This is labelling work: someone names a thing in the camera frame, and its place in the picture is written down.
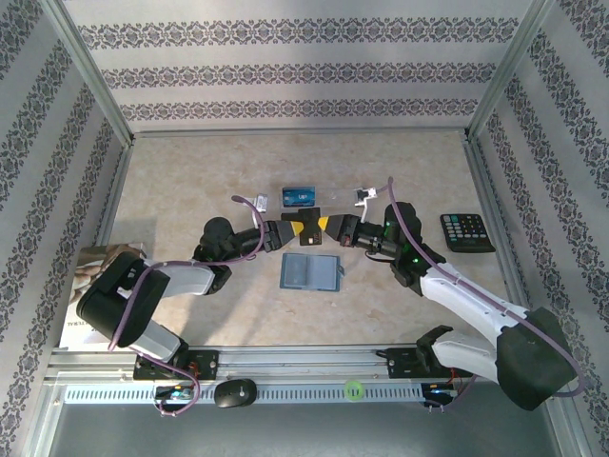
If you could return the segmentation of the aluminium side rail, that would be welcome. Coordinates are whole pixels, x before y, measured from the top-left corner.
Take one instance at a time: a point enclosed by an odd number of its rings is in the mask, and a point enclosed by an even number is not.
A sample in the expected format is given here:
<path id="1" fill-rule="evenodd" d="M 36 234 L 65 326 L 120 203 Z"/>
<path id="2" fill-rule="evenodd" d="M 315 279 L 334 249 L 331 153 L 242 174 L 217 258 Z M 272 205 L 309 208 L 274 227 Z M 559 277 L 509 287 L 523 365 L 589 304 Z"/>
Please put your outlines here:
<path id="1" fill-rule="evenodd" d="M 510 301 L 530 309 L 525 286 L 519 276 L 516 258 L 510 248 L 507 232 L 503 226 L 500 206 L 493 193 L 488 173 L 483 165 L 477 145 L 467 137 L 462 140 L 464 154 L 478 194 L 484 223 L 490 234 L 491 243 L 496 249 L 501 274 Z"/>
<path id="2" fill-rule="evenodd" d="M 108 191 L 105 200 L 102 218 L 99 221 L 96 231 L 95 245 L 103 246 L 109 241 L 116 211 L 120 202 L 122 189 L 126 180 L 129 161 L 133 152 L 133 145 L 125 146 L 119 161 L 116 164 L 115 171 L 111 181 L 111 187 Z"/>

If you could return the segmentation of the black computer mouse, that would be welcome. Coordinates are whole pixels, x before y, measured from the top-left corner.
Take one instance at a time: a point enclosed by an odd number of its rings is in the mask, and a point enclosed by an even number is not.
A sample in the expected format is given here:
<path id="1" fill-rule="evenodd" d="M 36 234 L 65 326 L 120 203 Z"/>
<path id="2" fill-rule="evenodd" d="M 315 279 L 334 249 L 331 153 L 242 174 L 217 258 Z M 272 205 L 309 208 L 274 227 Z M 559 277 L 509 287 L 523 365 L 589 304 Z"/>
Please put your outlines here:
<path id="1" fill-rule="evenodd" d="M 215 388 L 213 400 L 219 408 L 248 407 L 257 395 L 257 385 L 251 379 L 231 379 Z"/>

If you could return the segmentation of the clear acrylic tray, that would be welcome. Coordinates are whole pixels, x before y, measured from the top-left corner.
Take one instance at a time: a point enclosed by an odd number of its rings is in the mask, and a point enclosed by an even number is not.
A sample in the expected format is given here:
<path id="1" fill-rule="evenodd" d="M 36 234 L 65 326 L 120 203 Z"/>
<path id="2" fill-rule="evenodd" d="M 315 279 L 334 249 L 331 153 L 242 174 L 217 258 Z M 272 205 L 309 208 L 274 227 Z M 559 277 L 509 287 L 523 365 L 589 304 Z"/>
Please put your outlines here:
<path id="1" fill-rule="evenodd" d="M 321 216 L 351 213 L 355 208 L 354 189 L 334 189 L 313 186 L 316 190 L 316 203 L 313 208 L 319 208 Z M 285 208 L 282 203 L 282 190 L 280 192 L 280 210 L 282 213 L 298 212 L 305 208 Z"/>

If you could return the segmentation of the aluminium corner post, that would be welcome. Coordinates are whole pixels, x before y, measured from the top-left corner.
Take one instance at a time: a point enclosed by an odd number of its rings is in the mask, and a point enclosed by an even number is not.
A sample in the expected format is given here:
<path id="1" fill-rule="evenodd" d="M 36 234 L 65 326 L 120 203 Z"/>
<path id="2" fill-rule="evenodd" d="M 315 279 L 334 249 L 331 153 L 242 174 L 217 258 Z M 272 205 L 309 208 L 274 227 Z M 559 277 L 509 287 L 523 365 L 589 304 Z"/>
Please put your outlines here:
<path id="1" fill-rule="evenodd" d="M 517 70 L 550 9 L 556 0 L 532 0 L 522 18 L 512 41 L 494 73 L 488 88 L 478 104 L 471 122 L 465 129 L 465 137 L 472 143 L 481 133 L 488 117 L 497 105 L 505 87 Z"/>
<path id="2" fill-rule="evenodd" d="M 133 133 L 80 31 L 69 15 L 65 2 L 63 0 L 39 0 L 39 2 L 121 144 L 130 146 L 133 142 Z"/>

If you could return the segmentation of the aluminium front rail frame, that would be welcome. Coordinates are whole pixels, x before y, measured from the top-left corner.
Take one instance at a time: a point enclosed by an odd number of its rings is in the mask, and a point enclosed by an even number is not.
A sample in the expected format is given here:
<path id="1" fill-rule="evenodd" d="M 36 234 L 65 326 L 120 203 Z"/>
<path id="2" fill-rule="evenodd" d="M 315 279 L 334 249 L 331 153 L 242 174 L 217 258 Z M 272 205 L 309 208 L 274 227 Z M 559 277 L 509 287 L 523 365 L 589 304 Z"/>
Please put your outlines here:
<path id="1" fill-rule="evenodd" d="M 219 352 L 216 379 L 246 377 L 269 383 L 381 381 L 388 378 L 388 363 L 376 352 L 390 347 L 389 344 L 216 347 Z M 135 362 L 133 352 L 55 349 L 44 382 L 48 385 L 130 382 Z"/>

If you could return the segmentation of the black calculator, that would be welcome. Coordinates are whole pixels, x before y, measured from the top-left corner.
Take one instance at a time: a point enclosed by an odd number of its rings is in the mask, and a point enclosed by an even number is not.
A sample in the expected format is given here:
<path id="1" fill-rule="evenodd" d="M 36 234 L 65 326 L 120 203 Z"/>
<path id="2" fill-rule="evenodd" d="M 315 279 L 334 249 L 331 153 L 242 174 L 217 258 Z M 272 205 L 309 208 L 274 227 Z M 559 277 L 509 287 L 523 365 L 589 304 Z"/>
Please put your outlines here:
<path id="1" fill-rule="evenodd" d="M 445 243 L 449 250 L 457 253 L 494 253 L 484 222 L 479 214 L 442 214 L 440 222 Z"/>

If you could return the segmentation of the blue credit card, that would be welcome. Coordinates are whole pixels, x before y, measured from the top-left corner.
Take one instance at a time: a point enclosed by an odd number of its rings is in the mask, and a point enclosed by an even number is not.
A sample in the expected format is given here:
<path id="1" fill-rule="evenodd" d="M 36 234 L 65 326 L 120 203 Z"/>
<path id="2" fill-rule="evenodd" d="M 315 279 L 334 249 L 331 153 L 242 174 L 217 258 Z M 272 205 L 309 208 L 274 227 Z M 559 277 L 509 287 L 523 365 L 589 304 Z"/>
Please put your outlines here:
<path id="1" fill-rule="evenodd" d="M 282 203 L 285 208 L 312 208 L 316 203 L 313 186 L 283 187 Z"/>

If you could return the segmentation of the paperback book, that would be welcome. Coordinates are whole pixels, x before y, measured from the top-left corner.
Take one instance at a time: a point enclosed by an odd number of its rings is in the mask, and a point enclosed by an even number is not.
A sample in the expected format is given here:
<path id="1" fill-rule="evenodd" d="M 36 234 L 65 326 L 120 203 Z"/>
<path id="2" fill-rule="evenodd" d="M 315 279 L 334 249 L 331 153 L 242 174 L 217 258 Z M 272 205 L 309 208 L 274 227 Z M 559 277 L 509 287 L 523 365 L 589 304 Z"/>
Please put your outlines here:
<path id="1" fill-rule="evenodd" d="M 58 347 L 67 351 L 106 351 L 109 339 L 77 316 L 80 299 L 108 266 L 123 252 L 147 258 L 144 243 L 112 244 L 82 248 L 73 274 L 69 304 Z"/>

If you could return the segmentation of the blue leather card holder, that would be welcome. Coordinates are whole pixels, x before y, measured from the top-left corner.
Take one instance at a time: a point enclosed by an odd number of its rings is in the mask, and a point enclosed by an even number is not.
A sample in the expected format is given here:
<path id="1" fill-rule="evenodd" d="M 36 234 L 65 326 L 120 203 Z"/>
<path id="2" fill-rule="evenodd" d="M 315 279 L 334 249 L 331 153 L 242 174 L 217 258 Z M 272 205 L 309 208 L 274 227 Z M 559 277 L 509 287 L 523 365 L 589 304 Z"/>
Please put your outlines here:
<path id="1" fill-rule="evenodd" d="M 338 292 L 343 276 L 339 256 L 285 253 L 280 288 Z"/>

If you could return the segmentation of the small circuit board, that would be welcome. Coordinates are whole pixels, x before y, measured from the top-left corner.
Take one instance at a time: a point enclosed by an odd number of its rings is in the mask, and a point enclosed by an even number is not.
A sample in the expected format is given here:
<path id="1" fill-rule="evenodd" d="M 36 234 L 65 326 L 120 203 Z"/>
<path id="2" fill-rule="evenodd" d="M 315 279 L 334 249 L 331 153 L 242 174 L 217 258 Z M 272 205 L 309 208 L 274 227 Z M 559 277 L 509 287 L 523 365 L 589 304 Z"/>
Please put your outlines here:
<path id="1" fill-rule="evenodd" d="M 425 407 L 447 408 L 459 393 L 450 384 L 422 384 Z"/>
<path id="2" fill-rule="evenodd" d="M 154 400 L 157 402 L 167 401 L 190 401 L 195 397 L 193 387 L 173 386 L 173 387 L 157 387 L 154 394 Z"/>

